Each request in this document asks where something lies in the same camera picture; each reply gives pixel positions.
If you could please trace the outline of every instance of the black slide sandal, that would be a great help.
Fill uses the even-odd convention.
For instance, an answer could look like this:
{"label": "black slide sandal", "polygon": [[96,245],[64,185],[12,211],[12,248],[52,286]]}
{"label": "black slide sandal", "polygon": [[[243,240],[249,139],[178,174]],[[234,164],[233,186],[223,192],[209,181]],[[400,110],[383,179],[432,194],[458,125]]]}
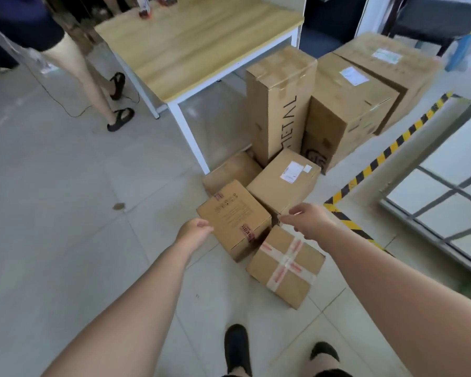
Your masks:
{"label": "black slide sandal", "polygon": [[[129,111],[127,116],[125,118],[122,118],[122,114],[126,111]],[[120,130],[124,124],[126,124],[129,120],[131,120],[134,117],[134,110],[132,108],[124,108],[124,109],[118,109],[117,111],[114,111],[117,114],[117,119],[115,121],[115,124],[107,124],[106,129],[110,132],[115,132]]]}
{"label": "black slide sandal", "polygon": [[124,90],[124,85],[126,84],[126,75],[122,73],[115,73],[110,80],[115,83],[115,94],[110,95],[110,98],[114,101],[118,101],[122,97],[122,91]]}

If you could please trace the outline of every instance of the black shorts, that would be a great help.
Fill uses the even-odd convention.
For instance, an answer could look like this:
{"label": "black shorts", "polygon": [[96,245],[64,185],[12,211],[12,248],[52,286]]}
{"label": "black shorts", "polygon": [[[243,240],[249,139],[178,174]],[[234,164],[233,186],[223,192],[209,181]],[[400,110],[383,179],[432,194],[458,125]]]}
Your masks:
{"label": "black shorts", "polygon": [[0,31],[12,42],[39,52],[55,47],[65,35],[63,28],[49,14],[33,21],[0,19]]}

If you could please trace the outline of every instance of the human arm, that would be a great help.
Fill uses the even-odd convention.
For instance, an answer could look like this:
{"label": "human arm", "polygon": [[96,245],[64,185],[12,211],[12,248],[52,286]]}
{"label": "human arm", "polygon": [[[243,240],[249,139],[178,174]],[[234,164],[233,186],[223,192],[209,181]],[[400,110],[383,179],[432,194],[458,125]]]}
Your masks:
{"label": "human arm", "polygon": [[176,308],[185,267],[212,231],[206,220],[186,222],[175,242],[68,344],[42,376],[153,375]]}
{"label": "human arm", "polygon": [[323,207],[302,203],[280,219],[332,256],[415,377],[471,375],[471,300],[337,226]]}

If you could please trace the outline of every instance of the cable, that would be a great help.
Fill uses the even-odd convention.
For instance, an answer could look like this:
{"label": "cable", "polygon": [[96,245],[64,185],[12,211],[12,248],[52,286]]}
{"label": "cable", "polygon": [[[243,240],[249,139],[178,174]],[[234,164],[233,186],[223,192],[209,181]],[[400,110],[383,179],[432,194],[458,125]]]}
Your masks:
{"label": "cable", "polygon": [[[31,74],[31,75],[35,78],[35,80],[38,82],[38,84],[39,84],[39,85],[44,89],[44,91],[51,97],[51,99],[52,99],[53,101],[55,101],[57,104],[59,104],[59,105],[63,108],[63,110],[65,110],[66,114],[67,114],[68,116],[70,116],[71,118],[79,118],[79,117],[81,117],[82,114],[83,114],[84,112],[86,112],[86,111],[89,109],[89,107],[92,107],[92,104],[91,104],[90,106],[85,107],[85,108],[82,110],[82,112],[81,112],[80,114],[78,114],[78,115],[72,115],[72,114],[70,114],[70,113],[66,110],[66,108],[61,104],[61,102],[58,101],[55,97],[53,97],[52,94],[51,94],[51,93],[47,90],[47,88],[44,86],[44,84],[43,84],[42,82],[40,82],[40,80],[37,78],[37,76],[36,76],[36,75],[32,72],[32,70],[30,69],[30,67],[29,67],[28,65],[26,65],[26,64],[24,64],[24,65],[25,65],[26,69],[28,69],[28,71],[30,72],[30,74]],[[128,97],[127,95],[122,94],[122,96],[123,96],[124,98],[129,99],[129,100],[130,100],[132,103],[134,103],[134,104],[138,104],[138,103],[140,102],[139,94],[138,94],[138,101],[137,101],[137,102],[133,101],[133,100],[132,100],[130,97]]]}

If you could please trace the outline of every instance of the tiled floor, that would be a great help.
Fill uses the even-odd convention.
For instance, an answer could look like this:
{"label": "tiled floor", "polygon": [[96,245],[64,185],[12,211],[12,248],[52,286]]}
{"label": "tiled floor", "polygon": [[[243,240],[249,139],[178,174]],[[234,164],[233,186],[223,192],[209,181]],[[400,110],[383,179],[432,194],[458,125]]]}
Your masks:
{"label": "tiled floor", "polygon": [[[117,64],[93,58],[109,76]],[[363,169],[445,91],[471,79],[443,73],[421,103],[383,136],[321,176],[308,201],[322,203]],[[87,106],[62,72],[41,78],[76,115]],[[137,101],[131,87],[126,94]],[[39,375],[61,349],[131,285],[206,199],[195,163],[169,112],[144,103],[116,134],[88,109],[69,117],[24,66],[0,75],[0,376]],[[397,258],[456,288],[460,266],[377,207],[379,190],[464,108],[451,101],[339,207]],[[216,83],[183,103],[212,165],[248,143],[244,98]],[[113,206],[124,202],[124,210]],[[355,376],[408,376],[330,257],[299,310],[251,279],[214,238],[195,254],[156,375],[224,373],[223,333],[250,333],[255,375],[296,375],[314,342],[338,349]]]}

